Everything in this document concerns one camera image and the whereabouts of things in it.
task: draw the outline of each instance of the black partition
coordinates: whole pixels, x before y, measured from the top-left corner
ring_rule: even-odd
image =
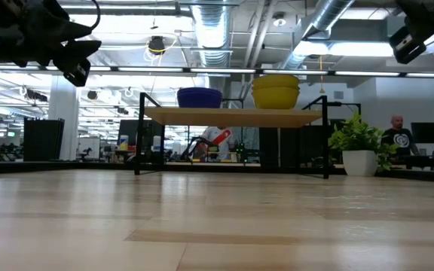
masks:
[[[65,121],[24,120],[25,162],[51,161],[60,158]]]
[[[128,136],[128,145],[136,145],[136,131],[139,127],[138,120],[121,120],[120,129],[118,130],[118,142],[122,135]],[[143,145],[148,147],[153,143],[154,136],[161,136],[162,126],[154,120],[143,121]]]

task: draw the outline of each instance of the black t-shirt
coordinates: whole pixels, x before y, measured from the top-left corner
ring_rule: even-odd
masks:
[[[413,144],[413,135],[408,129],[388,129],[384,132],[381,143],[398,145],[399,148],[396,149],[397,156],[410,155],[411,145]]]

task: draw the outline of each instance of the person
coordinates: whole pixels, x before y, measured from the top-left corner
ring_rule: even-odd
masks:
[[[403,128],[403,116],[394,115],[391,118],[391,125],[393,127],[384,132],[381,144],[398,145],[399,148],[396,149],[397,157],[410,155],[410,151],[412,151],[414,155],[420,155],[410,130]]]
[[[209,126],[201,136],[219,146],[218,160],[230,159],[230,149],[234,148],[234,134],[227,127]]]

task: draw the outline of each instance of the yellow bowl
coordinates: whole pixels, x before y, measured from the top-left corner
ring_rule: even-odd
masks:
[[[298,101],[299,89],[269,87],[254,90],[255,107],[259,109],[292,109]]]
[[[292,75],[266,75],[254,79],[252,84],[254,90],[269,87],[290,87],[295,89],[299,86],[299,79]]]

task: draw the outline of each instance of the wall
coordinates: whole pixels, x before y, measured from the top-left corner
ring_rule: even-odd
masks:
[[[390,128],[392,115],[412,122],[434,122],[434,79],[374,78],[354,89],[355,102],[362,103],[362,118],[380,129]],[[434,145],[418,144],[431,154]]]
[[[314,99],[319,98],[322,95],[326,95],[328,97],[328,102],[354,102],[354,93],[353,89],[347,88],[346,84],[323,84],[322,88],[325,93],[320,93],[321,84],[314,84],[309,86],[308,84],[300,84],[301,93],[299,94],[298,104],[295,106],[295,109],[301,109]],[[343,91],[344,99],[334,99],[335,91]],[[312,109],[321,110],[321,107],[318,105],[314,105]],[[353,116],[353,110],[357,110],[356,107],[351,106],[348,108],[347,106],[341,107],[329,107],[328,108],[328,118],[329,119],[348,119]],[[313,124],[320,125],[322,123],[321,120],[314,122]]]

